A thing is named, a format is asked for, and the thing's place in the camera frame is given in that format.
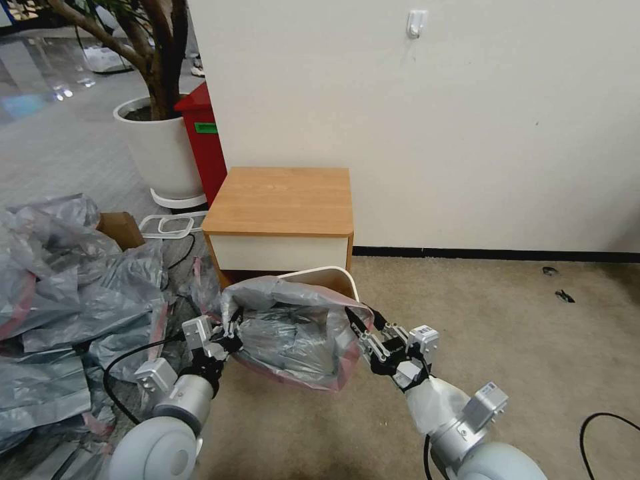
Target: red trash can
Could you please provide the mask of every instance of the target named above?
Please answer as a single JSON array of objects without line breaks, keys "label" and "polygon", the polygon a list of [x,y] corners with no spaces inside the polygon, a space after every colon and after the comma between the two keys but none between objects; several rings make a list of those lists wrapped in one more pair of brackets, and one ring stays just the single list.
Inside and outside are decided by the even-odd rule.
[{"label": "red trash can", "polygon": [[207,203],[211,206],[227,176],[227,166],[220,146],[207,82],[176,103],[175,110],[182,112],[182,118],[185,120],[202,188],[207,196]]}]

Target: wooden tabletop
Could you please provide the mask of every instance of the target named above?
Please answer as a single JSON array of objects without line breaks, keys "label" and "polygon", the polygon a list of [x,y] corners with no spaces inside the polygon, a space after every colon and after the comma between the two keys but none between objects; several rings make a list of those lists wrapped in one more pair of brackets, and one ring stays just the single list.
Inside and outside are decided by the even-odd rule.
[{"label": "wooden tabletop", "polygon": [[353,233],[349,170],[234,167],[202,230],[216,235],[346,237]]}]

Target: white drawer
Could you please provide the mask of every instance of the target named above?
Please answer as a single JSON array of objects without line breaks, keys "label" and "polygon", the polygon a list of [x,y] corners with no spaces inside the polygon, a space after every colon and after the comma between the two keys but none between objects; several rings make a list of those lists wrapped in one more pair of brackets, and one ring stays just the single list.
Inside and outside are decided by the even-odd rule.
[{"label": "white drawer", "polygon": [[297,271],[327,265],[345,268],[346,237],[210,235],[221,270]]}]

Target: potted plant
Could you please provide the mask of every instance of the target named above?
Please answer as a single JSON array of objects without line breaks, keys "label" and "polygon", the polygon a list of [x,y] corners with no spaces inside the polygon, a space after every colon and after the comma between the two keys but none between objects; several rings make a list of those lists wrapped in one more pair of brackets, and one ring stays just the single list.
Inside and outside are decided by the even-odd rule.
[{"label": "potted plant", "polygon": [[[189,29],[186,0],[47,2],[142,75],[149,95],[119,105],[113,116],[123,127],[133,160],[156,203],[188,208],[206,202],[182,117],[174,110],[181,96],[179,80]],[[130,45],[111,34],[101,20],[102,9],[115,18]]]}]

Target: beige carpet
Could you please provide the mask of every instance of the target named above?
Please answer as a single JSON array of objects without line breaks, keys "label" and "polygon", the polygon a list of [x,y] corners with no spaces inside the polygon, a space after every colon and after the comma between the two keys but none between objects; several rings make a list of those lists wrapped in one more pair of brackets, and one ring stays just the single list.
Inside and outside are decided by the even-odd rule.
[{"label": "beige carpet", "polygon": [[[560,275],[544,276],[543,265]],[[588,414],[640,421],[639,266],[356,257],[353,275],[387,319],[440,331],[436,375],[470,394],[488,380],[507,392],[492,438],[527,452],[548,478],[587,478],[578,432]],[[576,303],[556,298],[560,288]],[[402,394],[364,362],[338,394],[230,362],[204,435],[202,480],[425,477]],[[632,428],[596,419],[587,433],[596,477],[639,478],[639,445]]]}]

